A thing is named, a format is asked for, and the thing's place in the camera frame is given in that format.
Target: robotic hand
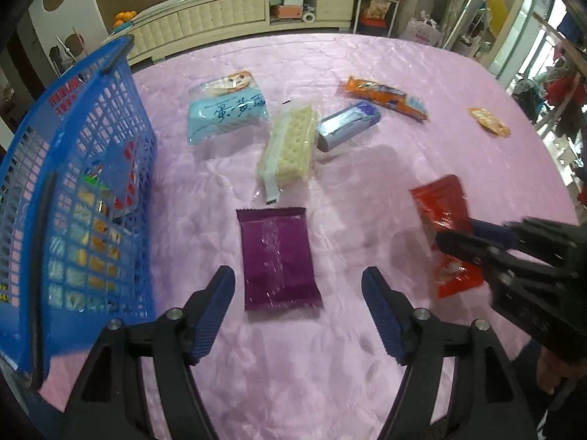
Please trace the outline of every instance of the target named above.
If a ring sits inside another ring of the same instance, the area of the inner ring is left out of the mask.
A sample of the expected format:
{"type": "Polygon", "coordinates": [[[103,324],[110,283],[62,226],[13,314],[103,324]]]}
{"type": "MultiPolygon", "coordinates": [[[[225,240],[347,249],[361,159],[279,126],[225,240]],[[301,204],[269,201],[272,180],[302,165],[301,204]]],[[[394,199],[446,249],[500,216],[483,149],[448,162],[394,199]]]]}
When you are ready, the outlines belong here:
{"type": "MultiPolygon", "coordinates": [[[[513,368],[489,324],[443,323],[414,309],[375,267],[363,296],[389,355],[407,366],[379,440],[535,440],[513,368]],[[456,359],[445,418],[430,425],[442,360],[456,359]]],[[[141,357],[153,357],[161,405],[173,440],[218,440],[190,366],[209,353],[234,293],[234,272],[221,267],[183,309],[153,323],[111,320],[96,341],[63,415],[63,440],[153,438],[141,357]]]]}
{"type": "Polygon", "coordinates": [[[448,230],[436,242],[443,253],[481,266],[495,311],[564,363],[585,362],[587,226],[536,218],[505,226],[474,220],[472,235],[448,230]]]}

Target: light blue bread package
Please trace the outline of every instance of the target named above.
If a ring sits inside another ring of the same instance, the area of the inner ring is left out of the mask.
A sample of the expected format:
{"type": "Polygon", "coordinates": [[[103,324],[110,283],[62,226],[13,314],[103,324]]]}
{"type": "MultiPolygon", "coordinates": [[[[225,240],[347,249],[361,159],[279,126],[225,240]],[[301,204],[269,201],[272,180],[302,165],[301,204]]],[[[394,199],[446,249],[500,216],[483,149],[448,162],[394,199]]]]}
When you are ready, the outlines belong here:
{"type": "Polygon", "coordinates": [[[190,145],[268,118],[265,98],[248,71],[204,83],[192,97],[187,117],[190,145]]]}

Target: white cabinet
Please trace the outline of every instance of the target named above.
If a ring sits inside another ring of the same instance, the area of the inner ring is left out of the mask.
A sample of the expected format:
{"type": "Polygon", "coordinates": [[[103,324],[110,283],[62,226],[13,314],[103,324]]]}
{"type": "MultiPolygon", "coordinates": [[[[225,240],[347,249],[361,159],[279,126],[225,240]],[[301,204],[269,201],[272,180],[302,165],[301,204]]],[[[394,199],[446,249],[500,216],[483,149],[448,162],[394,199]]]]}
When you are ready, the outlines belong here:
{"type": "Polygon", "coordinates": [[[134,35],[129,64],[154,61],[203,44],[257,33],[291,29],[350,27],[354,0],[306,0],[316,8],[316,20],[275,20],[269,0],[169,0],[141,12],[125,34],[134,35]]]}

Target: plastic wrap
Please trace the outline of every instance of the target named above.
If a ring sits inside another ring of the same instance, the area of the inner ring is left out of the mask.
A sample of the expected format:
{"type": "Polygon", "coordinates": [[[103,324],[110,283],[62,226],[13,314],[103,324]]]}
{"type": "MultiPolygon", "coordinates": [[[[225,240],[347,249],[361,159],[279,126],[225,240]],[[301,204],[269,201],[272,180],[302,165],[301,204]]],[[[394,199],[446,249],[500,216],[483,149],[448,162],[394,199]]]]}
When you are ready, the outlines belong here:
{"type": "Polygon", "coordinates": [[[344,88],[353,97],[367,99],[419,121],[428,119],[424,102],[391,86],[350,76],[344,88]]]}
{"type": "Polygon", "coordinates": [[[248,71],[209,81],[190,90],[188,142],[230,132],[267,119],[265,98],[248,71]]]}
{"type": "Polygon", "coordinates": [[[381,113],[367,101],[357,102],[320,121],[318,149],[329,152],[381,120],[381,113]]]}
{"type": "Polygon", "coordinates": [[[410,190],[422,220],[422,227],[433,254],[433,273],[439,298],[460,293],[483,283],[481,268],[439,251],[436,233],[459,230],[472,233],[467,203],[456,175],[410,190]]]}
{"type": "Polygon", "coordinates": [[[469,114],[485,129],[499,137],[509,137],[512,134],[510,128],[491,114],[487,109],[480,107],[469,108],[469,114]]]}
{"type": "Polygon", "coordinates": [[[266,202],[275,203],[289,183],[306,179],[316,145],[315,104],[291,104],[272,117],[271,135],[259,162],[266,202]]]}
{"type": "Polygon", "coordinates": [[[306,209],[237,210],[245,310],[322,306],[307,238],[306,209]]]}

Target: tape roll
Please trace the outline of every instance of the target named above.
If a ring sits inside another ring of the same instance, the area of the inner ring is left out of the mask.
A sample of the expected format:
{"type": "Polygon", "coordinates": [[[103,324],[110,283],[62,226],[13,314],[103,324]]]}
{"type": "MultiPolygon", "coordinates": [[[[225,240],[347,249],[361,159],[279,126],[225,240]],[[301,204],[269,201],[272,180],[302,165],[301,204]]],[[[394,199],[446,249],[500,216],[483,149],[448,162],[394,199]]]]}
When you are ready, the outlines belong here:
{"type": "Polygon", "coordinates": [[[312,11],[304,11],[302,13],[302,21],[304,23],[313,23],[316,21],[316,15],[312,11]]]}

